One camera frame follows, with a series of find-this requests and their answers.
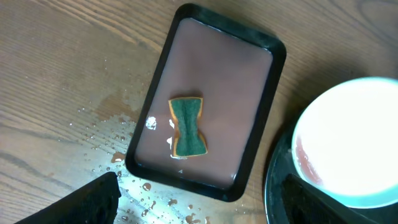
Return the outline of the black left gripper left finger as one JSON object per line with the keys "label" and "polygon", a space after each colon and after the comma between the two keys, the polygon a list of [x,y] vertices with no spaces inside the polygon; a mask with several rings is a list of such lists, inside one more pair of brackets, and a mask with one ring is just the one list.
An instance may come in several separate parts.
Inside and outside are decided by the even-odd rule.
{"label": "black left gripper left finger", "polygon": [[16,224],[113,224],[120,197],[116,173],[107,172]]}

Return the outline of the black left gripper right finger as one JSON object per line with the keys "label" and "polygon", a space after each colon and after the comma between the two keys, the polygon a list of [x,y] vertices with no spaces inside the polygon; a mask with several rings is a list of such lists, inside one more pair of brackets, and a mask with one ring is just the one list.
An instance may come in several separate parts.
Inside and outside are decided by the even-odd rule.
{"label": "black left gripper right finger", "polygon": [[293,174],[282,182],[282,201],[292,224],[374,223]]}

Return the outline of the light green plate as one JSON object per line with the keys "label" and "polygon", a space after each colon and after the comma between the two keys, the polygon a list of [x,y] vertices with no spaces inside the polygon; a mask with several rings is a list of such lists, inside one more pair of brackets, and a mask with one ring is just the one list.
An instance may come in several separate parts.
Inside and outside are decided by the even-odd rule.
{"label": "light green plate", "polygon": [[351,208],[397,203],[397,80],[365,77],[330,88],[292,135],[298,176]]}

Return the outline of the orange green scrub sponge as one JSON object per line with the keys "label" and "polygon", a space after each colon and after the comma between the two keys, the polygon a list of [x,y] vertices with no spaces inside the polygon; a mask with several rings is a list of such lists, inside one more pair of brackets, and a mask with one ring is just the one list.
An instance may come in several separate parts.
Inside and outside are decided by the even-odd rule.
{"label": "orange green scrub sponge", "polygon": [[169,100],[169,110],[175,125],[174,157],[202,156],[208,152],[198,124],[203,111],[202,97],[180,97]]}

